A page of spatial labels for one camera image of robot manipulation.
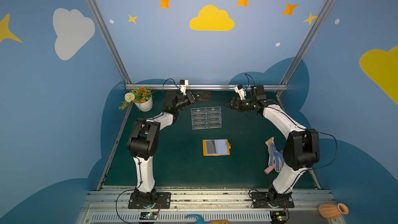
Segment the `silver credit card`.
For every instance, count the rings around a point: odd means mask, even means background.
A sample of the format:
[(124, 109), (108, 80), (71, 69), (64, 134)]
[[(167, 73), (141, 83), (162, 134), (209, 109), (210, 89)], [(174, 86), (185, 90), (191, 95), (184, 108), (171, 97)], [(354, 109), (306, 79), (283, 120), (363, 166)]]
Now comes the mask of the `silver credit card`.
[(198, 101), (210, 101), (211, 92), (209, 91), (197, 91), (195, 92)]
[(215, 140), (206, 140), (204, 144), (207, 156), (212, 156), (217, 153), (217, 146)]

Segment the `clear plastic organizer tray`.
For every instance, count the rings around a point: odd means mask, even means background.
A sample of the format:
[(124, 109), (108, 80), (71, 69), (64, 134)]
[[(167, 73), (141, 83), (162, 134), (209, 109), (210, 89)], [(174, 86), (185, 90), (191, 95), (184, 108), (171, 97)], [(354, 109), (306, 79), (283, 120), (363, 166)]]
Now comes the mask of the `clear plastic organizer tray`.
[(193, 130), (216, 129), (222, 127), (222, 111), (220, 106), (199, 107), (191, 109)]

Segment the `yellow leather card holder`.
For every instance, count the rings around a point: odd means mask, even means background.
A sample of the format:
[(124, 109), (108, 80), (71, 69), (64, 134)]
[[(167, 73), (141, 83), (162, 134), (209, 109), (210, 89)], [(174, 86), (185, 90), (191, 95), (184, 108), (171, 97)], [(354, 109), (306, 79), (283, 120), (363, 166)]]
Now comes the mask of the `yellow leather card holder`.
[[(205, 157), (211, 157), (206, 155), (205, 151), (205, 141), (203, 140), (203, 156)], [(228, 139), (223, 139), (223, 140), (215, 140), (216, 146), (217, 146), (217, 153), (212, 156), (229, 156), (230, 155), (230, 149), (231, 149), (231, 144), (229, 143)]]

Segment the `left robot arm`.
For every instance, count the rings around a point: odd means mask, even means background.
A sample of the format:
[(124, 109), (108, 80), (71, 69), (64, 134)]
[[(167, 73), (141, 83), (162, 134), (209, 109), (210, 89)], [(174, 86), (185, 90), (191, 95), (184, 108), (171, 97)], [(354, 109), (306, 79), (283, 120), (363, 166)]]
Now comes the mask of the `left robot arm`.
[(153, 176), (153, 157), (158, 149), (160, 131), (177, 121), (179, 109), (196, 102), (191, 91), (178, 94), (168, 91), (162, 111), (151, 118), (138, 118), (134, 122), (127, 149), (136, 165), (137, 184), (132, 200), (143, 205), (156, 201), (155, 179)]

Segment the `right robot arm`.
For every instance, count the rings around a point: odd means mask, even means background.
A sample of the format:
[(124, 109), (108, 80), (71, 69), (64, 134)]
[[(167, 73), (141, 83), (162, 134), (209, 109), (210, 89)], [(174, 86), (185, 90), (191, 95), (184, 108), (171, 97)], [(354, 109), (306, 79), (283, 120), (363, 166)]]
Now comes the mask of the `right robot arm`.
[(268, 189), (267, 201), (276, 206), (278, 202), (289, 199), (300, 177), (319, 162), (319, 134), (293, 120), (275, 100), (268, 100), (262, 85), (251, 86), (250, 99), (246, 99), (246, 88), (243, 85), (234, 87), (234, 91), (239, 96), (231, 98), (226, 107), (239, 112), (261, 113), (286, 138), (283, 153), (277, 151), (273, 138), (266, 141), (268, 165), (278, 172)]

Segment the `potted flower plant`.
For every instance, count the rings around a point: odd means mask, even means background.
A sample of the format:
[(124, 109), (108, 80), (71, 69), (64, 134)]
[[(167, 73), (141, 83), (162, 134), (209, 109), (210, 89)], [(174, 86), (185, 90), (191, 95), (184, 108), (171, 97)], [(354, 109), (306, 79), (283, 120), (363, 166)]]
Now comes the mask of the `potted flower plant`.
[(133, 88), (124, 95), (124, 101), (119, 106), (119, 110), (125, 110), (131, 104), (141, 112), (149, 112), (153, 107), (152, 91), (146, 87)]

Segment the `right controller board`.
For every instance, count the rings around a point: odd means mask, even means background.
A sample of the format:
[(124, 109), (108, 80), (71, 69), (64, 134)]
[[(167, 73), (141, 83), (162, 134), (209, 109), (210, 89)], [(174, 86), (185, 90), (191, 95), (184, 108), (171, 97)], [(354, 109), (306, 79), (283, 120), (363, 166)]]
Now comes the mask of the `right controller board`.
[(286, 212), (270, 212), (271, 224), (285, 224), (289, 217)]

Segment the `controller board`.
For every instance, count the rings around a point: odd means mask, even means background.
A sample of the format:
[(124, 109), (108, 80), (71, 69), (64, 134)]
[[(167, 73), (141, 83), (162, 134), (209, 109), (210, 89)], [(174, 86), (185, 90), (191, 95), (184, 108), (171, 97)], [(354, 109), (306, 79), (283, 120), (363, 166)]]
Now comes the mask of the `controller board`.
[(271, 224), (285, 224), (289, 217), (286, 212), (270, 212)]
[(140, 213), (140, 220), (156, 221), (157, 218), (158, 218), (158, 214), (155, 212), (141, 212)]

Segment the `left controller board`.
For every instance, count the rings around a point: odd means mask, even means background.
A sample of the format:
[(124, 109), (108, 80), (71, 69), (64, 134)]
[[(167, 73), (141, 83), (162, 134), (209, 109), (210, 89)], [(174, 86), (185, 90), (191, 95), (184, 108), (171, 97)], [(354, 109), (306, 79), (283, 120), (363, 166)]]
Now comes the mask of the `left controller board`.
[(156, 221), (157, 218), (158, 218), (158, 214), (155, 212), (141, 212), (140, 213), (140, 220)]

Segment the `terracotta clay vase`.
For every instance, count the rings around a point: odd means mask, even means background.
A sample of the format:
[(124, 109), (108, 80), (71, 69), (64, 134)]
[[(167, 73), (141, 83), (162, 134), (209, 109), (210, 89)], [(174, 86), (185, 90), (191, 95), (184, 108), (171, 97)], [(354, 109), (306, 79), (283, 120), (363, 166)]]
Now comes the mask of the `terracotta clay vase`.
[(318, 207), (318, 211), (325, 219), (336, 219), (349, 213), (348, 207), (343, 204), (323, 204)]

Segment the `aluminium frame rear bar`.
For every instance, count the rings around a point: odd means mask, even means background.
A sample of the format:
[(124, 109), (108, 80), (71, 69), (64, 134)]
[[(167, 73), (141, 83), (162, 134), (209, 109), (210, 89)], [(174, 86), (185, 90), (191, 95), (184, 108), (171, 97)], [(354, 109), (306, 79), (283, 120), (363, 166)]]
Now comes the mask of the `aluminium frame rear bar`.
[[(126, 90), (132, 90), (134, 88), (146, 87), (151, 90), (177, 90), (174, 84), (126, 84)], [(287, 85), (264, 85), (265, 91), (286, 91), (288, 90)], [(233, 91), (235, 85), (188, 85), (187, 90), (193, 91)]]

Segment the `aluminium frame right post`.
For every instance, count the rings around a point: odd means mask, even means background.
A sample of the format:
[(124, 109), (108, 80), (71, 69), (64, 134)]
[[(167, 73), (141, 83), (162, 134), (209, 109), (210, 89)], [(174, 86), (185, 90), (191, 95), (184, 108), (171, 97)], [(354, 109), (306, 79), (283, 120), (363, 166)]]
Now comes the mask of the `aluminium frame right post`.
[(333, 8), (334, 4), (337, 0), (324, 0), (320, 10), (318, 11), (318, 16), (315, 21), (311, 24), (311, 27), (306, 34), (298, 52), (294, 56), (292, 62), (290, 63), (287, 71), (285, 72), (281, 82), (280, 87), (284, 90), (287, 90), (288, 83), (292, 78), (294, 72), (297, 70), (299, 64), (301, 63), (302, 59), (304, 58), (305, 54), (307, 53), (309, 47), (311, 46), (313, 40), (315, 39), (318, 31), (321, 29), (324, 21), (326, 20), (329, 12)]

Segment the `aluminium frame post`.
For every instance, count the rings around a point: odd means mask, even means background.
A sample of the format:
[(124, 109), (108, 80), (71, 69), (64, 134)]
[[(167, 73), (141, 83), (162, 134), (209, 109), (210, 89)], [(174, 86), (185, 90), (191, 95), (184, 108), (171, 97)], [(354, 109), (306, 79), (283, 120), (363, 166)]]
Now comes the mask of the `aluminium frame post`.
[(110, 34), (110, 31), (109, 31), (109, 29), (108, 29), (108, 27), (106, 25), (106, 22), (105, 22), (105, 20), (103, 18), (103, 15), (102, 15), (102, 13), (101, 13), (98, 5), (97, 5), (96, 0), (85, 0), (85, 1), (86, 1), (87, 5), (89, 7), (94, 19), (95, 19), (95, 22), (96, 22), (96, 24), (98, 26), (98, 29), (100, 30), (100, 32), (101, 32), (101, 34), (102, 34), (102, 36), (104, 38), (104, 41), (105, 41), (105, 43), (106, 43), (106, 45), (107, 45), (107, 47), (108, 47), (108, 49), (109, 49), (114, 61), (116, 63), (116, 66), (117, 66), (117, 68), (118, 68), (118, 70), (119, 70), (119, 72), (120, 72), (125, 84), (130, 84), (131, 80), (130, 80), (130, 77), (128, 75), (127, 69), (126, 69), (126, 67), (125, 67), (125, 65), (124, 65), (124, 63), (122, 61), (122, 58), (121, 58), (121, 56), (119, 54), (119, 51), (118, 51), (118, 49), (116, 47), (116, 44), (115, 44), (114, 40), (113, 40), (113, 38), (112, 38), (112, 36)]
[(318, 11), (318, 16), (315, 21), (311, 24), (311, 27), (306, 34), (298, 52), (294, 56), (292, 62), (290, 63), (287, 71), (285, 72), (281, 82), (280, 87), (284, 90), (287, 90), (288, 83), (292, 78), (294, 72), (297, 70), (299, 64), (301, 63), (302, 59), (304, 58), (305, 54), (307, 53), (309, 47), (311, 46), (313, 40), (315, 39), (318, 31), (321, 29), (324, 21), (326, 20), (329, 12), (333, 8), (334, 4), (337, 0), (324, 0), (320, 10)]

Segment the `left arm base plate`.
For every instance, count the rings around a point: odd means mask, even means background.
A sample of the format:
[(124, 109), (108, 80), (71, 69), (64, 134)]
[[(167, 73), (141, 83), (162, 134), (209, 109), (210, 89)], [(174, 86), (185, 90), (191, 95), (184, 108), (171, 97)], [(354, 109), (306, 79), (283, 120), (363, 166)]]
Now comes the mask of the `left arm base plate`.
[(132, 193), (128, 203), (128, 209), (169, 209), (171, 204), (170, 192), (157, 192), (154, 194)]

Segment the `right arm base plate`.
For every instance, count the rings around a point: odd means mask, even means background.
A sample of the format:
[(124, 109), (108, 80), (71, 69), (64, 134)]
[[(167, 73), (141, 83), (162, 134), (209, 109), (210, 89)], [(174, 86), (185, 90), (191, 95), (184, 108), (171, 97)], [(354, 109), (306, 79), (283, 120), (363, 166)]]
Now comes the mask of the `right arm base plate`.
[(261, 191), (250, 191), (248, 193), (252, 200), (251, 208), (294, 208), (292, 193), (274, 194)]

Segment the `teal handled tool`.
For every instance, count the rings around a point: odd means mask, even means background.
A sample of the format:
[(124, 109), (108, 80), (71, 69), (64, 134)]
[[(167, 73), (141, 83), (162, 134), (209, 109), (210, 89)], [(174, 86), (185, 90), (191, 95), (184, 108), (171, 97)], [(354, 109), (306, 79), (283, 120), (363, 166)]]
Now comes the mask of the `teal handled tool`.
[(228, 220), (210, 220), (207, 222), (201, 215), (197, 214), (186, 215), (186, 218), (193, 218), (195, 224), (229, 224)]

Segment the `aluminium front rail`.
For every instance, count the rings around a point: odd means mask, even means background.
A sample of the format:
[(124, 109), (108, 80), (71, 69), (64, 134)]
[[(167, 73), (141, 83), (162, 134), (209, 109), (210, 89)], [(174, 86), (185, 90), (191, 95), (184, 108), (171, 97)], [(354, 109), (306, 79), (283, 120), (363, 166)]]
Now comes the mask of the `aluminium front rail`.
[[(106, 187), (91, 191), (84, 202), (78, 224), (188, 224), (193, 218), (186, 215), (201, 215), (210, 220), (228, 220), (229, 224), (269, 224), (270, 212), (286, 212), (288, 224), (344, 224), (343, 216), (325, 219), (318, 211), (323, 204), (335, 204), (328, 190), (299, 189), (292, 194), (294, 208), (251, 208), (250, 189), (238, 188), (159, 188), (158, 192), (170, 192), (169, 209), (128, 209), (131, 190), (121, 187)], [(155, 212), (156, 221), (140, 220), (141, 212)]]

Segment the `aluminium frame left post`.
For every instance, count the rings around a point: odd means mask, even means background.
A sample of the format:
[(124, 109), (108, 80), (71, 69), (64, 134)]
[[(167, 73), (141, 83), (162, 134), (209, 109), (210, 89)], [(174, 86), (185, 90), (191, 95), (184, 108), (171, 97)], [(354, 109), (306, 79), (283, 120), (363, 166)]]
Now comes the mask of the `aluminium frame left post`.
[(121, 58), (121, 56), (119, 54), (119, 51), (118, 51), (118, 49), (116, 47), (116, 44), (115, 44), (114, 40), (113, 40), (113, 38), (112, 38), (112, 36), (110, 34), (110, 31), (109, 31), (109, 29), (108, 29), (108, 27), (106, 25), (106, 22), (105, 22), (105, 20), (103, 18), (103, 15), (102, 15), (102, 13), (101, 13), (98, 5), (97, 5), (96, 0), (85, 0), (85, 1), (86, 1), (87, 5), (89, 7), (94, 19), (95, 19), (95, 22), (96, 22), (96, 24), (98, 26), (98, 29), (100, 30), (100, 32), (101, 32), (101, 34), (102, 34), (102, 36), (104, 38), (104, 41), (105, 41), (105, 43), (106, 43), (106, 45), (107, 45), (107, 47), (108, 47), (108, 49), (109, 49), (114, 61), (116, 63), (116, 66), (117, 66), (117, 68), (118, 68), (118, 70), (119, 70), (119, 72), (120, 72), (125, 84), (130, 84), (131, 80), (130, 80), (130, 77), (128, 75), (127, 69), (126, 69), (126, 67), (125, 67), (125, 65), (124, 65), (124, 63), (122, 61), (122, 58)]

